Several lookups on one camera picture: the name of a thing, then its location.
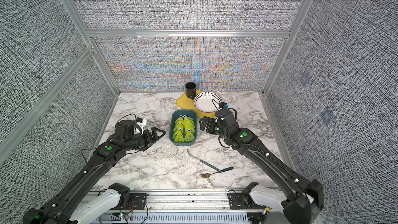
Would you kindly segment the teal plastic storage box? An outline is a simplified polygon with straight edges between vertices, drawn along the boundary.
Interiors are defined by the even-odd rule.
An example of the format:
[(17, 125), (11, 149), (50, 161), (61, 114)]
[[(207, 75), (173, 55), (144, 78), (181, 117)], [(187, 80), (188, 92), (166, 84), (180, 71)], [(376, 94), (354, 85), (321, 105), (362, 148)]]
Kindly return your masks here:
[(195, 143), (198, 116), (193, 110), (177, 110), (172, 114), (170, 141), (176, 146), (191, 146)]

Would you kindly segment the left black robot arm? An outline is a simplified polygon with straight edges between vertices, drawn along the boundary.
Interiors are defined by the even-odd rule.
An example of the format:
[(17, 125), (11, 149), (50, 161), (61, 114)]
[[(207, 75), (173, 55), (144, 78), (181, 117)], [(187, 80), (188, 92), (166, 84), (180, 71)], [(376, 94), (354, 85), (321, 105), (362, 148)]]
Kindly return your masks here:
[(114, 134), (95, 149), (81, 171), (40, 209), (29, 209), (23, 216), (23, 223), (79, 224), (79, 220), (73, 219), (73, 213), (99, 179), (128, 151), (145, 151), (165, 135), (164, 130), (156, 127), (143, 130), (134, 120), (117, 122)]

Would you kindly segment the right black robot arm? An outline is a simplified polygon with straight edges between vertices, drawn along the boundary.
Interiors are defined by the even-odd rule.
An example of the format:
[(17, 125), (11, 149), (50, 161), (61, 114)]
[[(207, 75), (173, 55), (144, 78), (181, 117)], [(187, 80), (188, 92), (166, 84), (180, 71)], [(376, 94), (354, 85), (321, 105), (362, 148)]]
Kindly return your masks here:
[(241, 201), (246, 207), (264, 206), (284, 214), (291, 224), (311, 224), (324, 207), (324, 188), (316, 179), (309, 181), (278, 159), (248, 128), (237, 123), (237, 113), (222, 108), (214, 118), (203, 117), (200, 129), (214, 134), (240, 155), (248, 158), (279, 187), (271, 190), (251, 182)]

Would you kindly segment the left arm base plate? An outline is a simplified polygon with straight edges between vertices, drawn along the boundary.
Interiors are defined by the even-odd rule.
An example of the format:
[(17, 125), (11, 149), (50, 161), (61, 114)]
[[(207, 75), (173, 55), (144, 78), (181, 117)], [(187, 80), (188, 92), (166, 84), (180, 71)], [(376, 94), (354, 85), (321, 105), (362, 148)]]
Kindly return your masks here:
[(119, 204), (116, 209), (120, 210), (145, 210), (145, 204), (147, 200), (146, 193), (130, 193), (129, 196), (124, 194), (121, 196)]

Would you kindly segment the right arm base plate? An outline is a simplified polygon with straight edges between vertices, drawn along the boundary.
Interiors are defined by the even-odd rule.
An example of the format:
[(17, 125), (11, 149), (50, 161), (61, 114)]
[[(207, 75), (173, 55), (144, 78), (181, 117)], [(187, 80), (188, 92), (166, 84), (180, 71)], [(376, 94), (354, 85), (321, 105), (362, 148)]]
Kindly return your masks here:
[(257, 209), (259, 206), (242, 193), (229, 190), (227, 193), (230, 209)]

